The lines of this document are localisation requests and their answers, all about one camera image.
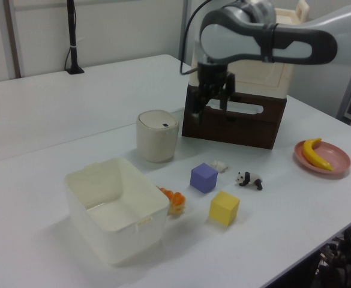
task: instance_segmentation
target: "pink plate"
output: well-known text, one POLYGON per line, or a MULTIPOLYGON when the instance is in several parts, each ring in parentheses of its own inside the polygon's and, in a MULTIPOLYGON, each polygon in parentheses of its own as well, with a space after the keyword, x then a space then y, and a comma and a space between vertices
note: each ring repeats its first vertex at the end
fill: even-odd
POLYGON ((315 145, 315 152, 323 159, 328 161, 332 166, 332 171, 317 168, 309 163, 303 155, 302 147, 304 141, 300 141, 295 145, 294 154, 296 159, 305 167, 312 171, 324 174, 340 174, 345 172, 351 165, 350 157, 340 148, 326 142, 319 142, 315 145))

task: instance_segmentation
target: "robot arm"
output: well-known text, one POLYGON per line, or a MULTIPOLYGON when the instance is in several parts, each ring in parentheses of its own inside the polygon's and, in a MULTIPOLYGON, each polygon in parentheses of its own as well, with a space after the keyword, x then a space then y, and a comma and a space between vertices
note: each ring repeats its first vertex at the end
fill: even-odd
POLYGON ((302 65, 351 65, 351 5, 301 25, 278 25, 268 0, 242 0, 208 13, 196 41, 199 92, 193 113, 211 98, 221 109, 234 92, 227 65, 242 59, 302 65))

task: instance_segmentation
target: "white table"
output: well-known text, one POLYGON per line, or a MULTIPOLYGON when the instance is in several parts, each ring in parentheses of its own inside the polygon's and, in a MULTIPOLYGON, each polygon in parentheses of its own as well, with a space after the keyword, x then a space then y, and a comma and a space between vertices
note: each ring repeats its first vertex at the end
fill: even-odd
POLYGON ((182 109, 187 83, 169 55, 0 82, 0 160, 182 109))
POLYGON ((351 169, 334 179, 293 159, 294 145, 311 137, 351 158, 351 127, 289 97, 273 150, 179 135, 174 159, 152 164, 137 154, 128 125, 1 160, 0 287, 264 287, 351 223, 351 169), (63 186, 67 173, 113 157, 187 197, 162 242, 122 267, 100 262, 82 239, 63 186), (190 171, 214 159, 230 168, 204 195, 189 186, 190 171), (245 170, 262 176, 263 191, 235 185, 245 170), (208 220, 220 190, 241 199, 227 229, 208 220))

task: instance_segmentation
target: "white box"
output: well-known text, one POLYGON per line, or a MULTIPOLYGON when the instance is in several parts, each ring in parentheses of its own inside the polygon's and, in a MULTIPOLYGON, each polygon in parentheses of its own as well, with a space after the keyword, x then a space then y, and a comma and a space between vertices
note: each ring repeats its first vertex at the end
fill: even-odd
POLYGON ((126 159, 86 166, 64 182, 71 219, 104 262, 117 264, 161 239, 169 200, 126 159))

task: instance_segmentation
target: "purple cube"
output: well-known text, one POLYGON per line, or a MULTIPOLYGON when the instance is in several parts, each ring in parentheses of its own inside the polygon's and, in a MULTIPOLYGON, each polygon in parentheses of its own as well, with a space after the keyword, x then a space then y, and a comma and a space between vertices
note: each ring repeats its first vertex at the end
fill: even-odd
POLYGON ((218 171, 206 163, 191 170, 190 185, 203 193, 210 192, 217 184, 218 171))

